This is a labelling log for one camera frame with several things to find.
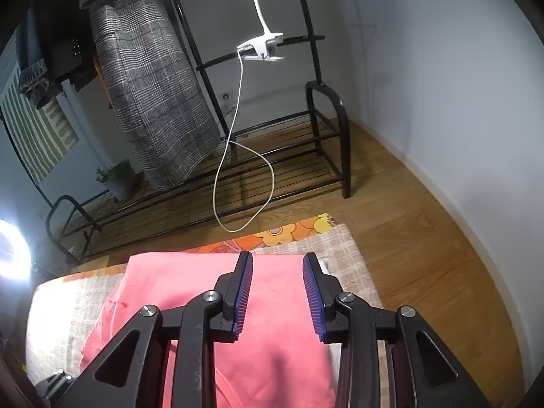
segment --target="orange floral cloth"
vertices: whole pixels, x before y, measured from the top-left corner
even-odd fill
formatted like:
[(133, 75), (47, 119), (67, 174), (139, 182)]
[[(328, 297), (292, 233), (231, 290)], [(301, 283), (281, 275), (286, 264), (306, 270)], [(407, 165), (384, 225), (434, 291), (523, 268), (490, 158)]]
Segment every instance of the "orange floral cloth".
[(283, 227), (272, 228), (265, 232), (250, 234), (229, 241), (211, 243), (187, 251), (191, 253), (239, 253), (242, 250), (253, 250), (259, 247), (274, 247), (280, 243), (300, 241), (319, 233), (325, 233), (337, 225), (331, 215), (323, 213), (294, 224), (287, 224)]

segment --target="potted plant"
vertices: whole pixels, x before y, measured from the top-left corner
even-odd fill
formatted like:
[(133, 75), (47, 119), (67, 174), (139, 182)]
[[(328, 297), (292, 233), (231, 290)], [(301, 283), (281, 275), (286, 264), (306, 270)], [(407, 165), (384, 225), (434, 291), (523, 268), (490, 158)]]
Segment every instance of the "potted plant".
[(129, 199), (136, 191), (140, 181), (128, 159), (109, 169), (103, 170), (99, 167), (96, 174), (96, 180), (104, 184), (119, 201)]

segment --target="green striped fabric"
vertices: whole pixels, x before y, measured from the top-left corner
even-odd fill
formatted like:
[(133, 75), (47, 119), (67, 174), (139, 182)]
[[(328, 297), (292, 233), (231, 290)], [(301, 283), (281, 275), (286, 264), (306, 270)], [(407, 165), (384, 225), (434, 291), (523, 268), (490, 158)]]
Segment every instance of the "green striped fabric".
[(20, 73), (16, 66), (0, 93), (0, 106), (23, 163), (40, 183), (79, 139), (56, 99), (36, 110), (19, 94)]

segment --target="plant pot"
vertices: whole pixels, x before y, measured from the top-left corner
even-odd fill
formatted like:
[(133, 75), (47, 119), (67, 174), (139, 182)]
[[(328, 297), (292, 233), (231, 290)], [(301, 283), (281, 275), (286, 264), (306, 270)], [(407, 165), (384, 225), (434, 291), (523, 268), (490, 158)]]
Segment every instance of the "plant pot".
[(128, 159), (117, 164), (115, 171), (116, 174), (107, 180), (104, 185), (119, 201), (125, 201), (132, 196), (138, 187), (140, 178), (134, 172)]

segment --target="green plant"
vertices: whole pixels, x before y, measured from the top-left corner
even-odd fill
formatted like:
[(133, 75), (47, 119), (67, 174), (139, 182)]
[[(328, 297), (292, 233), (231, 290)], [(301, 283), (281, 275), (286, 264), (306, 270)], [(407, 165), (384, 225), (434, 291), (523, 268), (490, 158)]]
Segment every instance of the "green plant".
[(118, 167), (108, 167), (105, 170), (102, 170), (99, 167), (98, 169), (96, 169), (96, 174), (97, 174), (96, 180), (99, 183), (104, 184), (107, 180), (112, 179), (117, 174), (118, 171), (119, 171)]

